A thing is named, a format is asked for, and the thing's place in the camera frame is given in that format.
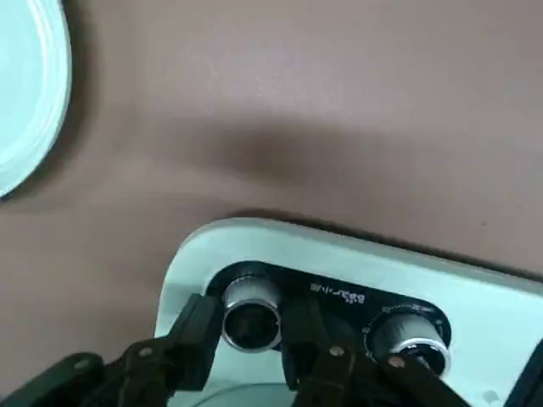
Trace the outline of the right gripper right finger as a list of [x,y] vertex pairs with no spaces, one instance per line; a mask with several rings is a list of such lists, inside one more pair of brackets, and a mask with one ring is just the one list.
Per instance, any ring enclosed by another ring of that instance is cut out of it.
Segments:
[[430,369],[403,354],[366,356],[348,321],[311,297],[281,308],[281,353],[294,406],[464,406]]

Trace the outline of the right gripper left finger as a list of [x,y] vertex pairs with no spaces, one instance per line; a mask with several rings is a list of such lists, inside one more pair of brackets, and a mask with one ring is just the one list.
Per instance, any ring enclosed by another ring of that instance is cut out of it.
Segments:
[[193,294],[162,337],[131,344],[109,363],[70,354],[6,396],[3,406],[166,406],[175,393],[200,392],[210,376],[224,309]]

